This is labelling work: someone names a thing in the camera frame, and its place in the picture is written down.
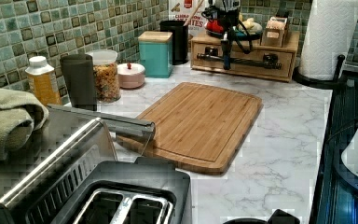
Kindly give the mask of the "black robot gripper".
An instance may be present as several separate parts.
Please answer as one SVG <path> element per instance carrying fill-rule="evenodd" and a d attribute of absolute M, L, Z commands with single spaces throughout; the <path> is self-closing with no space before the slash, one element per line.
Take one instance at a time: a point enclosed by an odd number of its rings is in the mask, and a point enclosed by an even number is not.
<path fill-rule="evenodd" d="M 208 6 L 201 12 L 207 20 L 206 34 L 222 39 L 224 69 L 230 69 L 231 42 L 243 40 L 245 32 L 239 31 L 240 25 L 245 29 L 239 18 L 241 0 L 208 0 Z"/>

